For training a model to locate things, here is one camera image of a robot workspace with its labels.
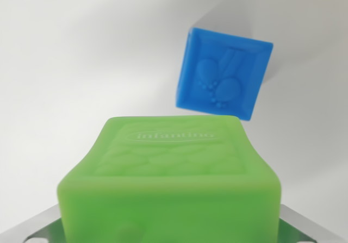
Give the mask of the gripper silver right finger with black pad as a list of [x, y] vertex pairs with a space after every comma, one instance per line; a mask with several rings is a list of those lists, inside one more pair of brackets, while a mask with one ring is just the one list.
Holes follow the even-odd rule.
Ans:
[[278, 242], [344, 243], [347, 240], [281, 204]]

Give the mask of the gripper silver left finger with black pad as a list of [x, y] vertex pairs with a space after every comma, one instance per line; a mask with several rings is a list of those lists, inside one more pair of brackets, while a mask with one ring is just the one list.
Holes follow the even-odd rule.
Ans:
[[1, 233], [1, 242], [26, 242], [33, 238], [48, 242], [66, 242], [58, 205]]

